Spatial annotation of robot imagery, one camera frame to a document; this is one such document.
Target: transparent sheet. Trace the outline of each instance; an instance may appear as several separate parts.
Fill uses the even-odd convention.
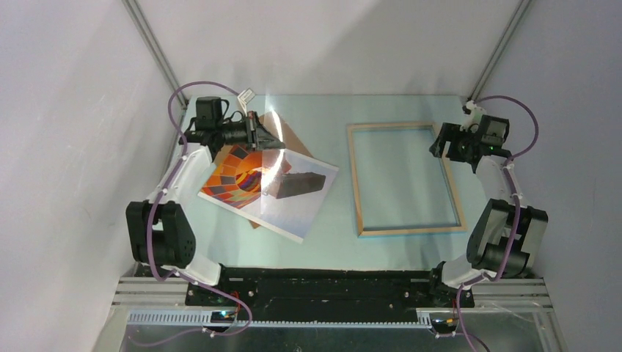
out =
[[[448,318],[450,315],[435,315]],[[470,334],[484,341],[491,351],[539,352],[543,339],[532,313],[464,313]],[[140,342],[157,342],[187,326],[128,326],[126,337]],[[145,351],[125,341],[122,352]],[[471,351],[463,337],[435,339],[427,329],[317,329],[250,328],[231,337],[210,338],[209,334],[189,333],[149,351]]]
[[[223,98],[235,101],[231,95]],[[189,105],[184,126],[196,114],[192,100]],[[467,231],[358,238],[347,134],[347,125],[353,123],[461,123],[463,114],[457,96],[258,95],[249,109],[259,115],[278,113],[313,158],[336,166],[339,171],[302,243],[263,226],[255,229],[248,219],[197,196],[184,211],[194,234],[209,242],[209,258],[228,266],[428,270],[442,260],[464,253],[470,230],[486,204],[481,184],[470,166],[450,163],[464,205]],[[215,169],[213,165],[205,179]],[[411,182],[400,178],[401,182]],[[395,191],[400,191],[398,181],[395,186]],[[396,202],[393,206],[398,209],[401,204]],[[408,211],[409,206],[405,204],[402,211]]]

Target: white wall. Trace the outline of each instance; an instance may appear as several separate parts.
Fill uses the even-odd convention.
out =
[[[120,0],[0,1],[3,351],[90,351],[133,262],[125,206],[172,141],[168,94]]]
[[[485,95],[523,100],[540,141],[517,176],[549,227],[537,270],[544,275],[571,351],[619,351],[622,316],[622,2],[535,1]],[[508,145],[526,146],[529,117],[511,119]]]
[[[468,95],[518,0],[140,4],[180,83],[201,78],[268,94]]]

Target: light blue tabletop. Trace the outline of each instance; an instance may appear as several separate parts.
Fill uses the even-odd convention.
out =
[[[223,96],[223,98],[230,100],[232,107],[235,106],[235,97]],[[189,123],[189,118],[196,115],[194,99],[191,99],[184,117],[184,128]],[[253,229],[247,219],[198,196],[195,197],[185,206],[184,211],[194,234],[205,236],[209,241],[207,256],[212,260],[226,266],[265,268],[428,270],[441,260],[455,259],[466,251],[470,230],[479,219],[487,199],[484,197],[479,180],[472,174],[470,165],[454,162],[450,163],[450,167],[464,209],[469,229],[467,232],[387,238],[357,237],[346,130],[349,124],[370,122],[432,121],[439,127],[443,122],[461,124],[464,116],[458,97],[267,95],[255,97],[249,104],[249,109],[257,111],[259,115],[267,111],[277,112],[290,125],[314,158],[338,166],[340,169],[302,244],[263,227]],[[434,162],[432,155],[429,155],[429,158]],[[392,159],[383,159],[383,163],[390,163],[390,160]],[[393,160],[395,161],[393,168],[403,167],[403,158]],[[363,168],[374,169],[369,165]],[[409,169],[417,170],[412,165],[409,165]],[[394,193],[399,194],[399,197],[395,197],[395,201],[390,204],[401,211],[409,210],[417,203],[416,200],[405,197],[404,189],[408,190],[409,187],[400,187],[400,183],[404,183],[404,175],[407,174],[396,174],[400,180],[395,181]],[[431,209],[426,209],[426,204],[430,203],[421,199],[417,203],[417,213],[426,211],[434,213]]]

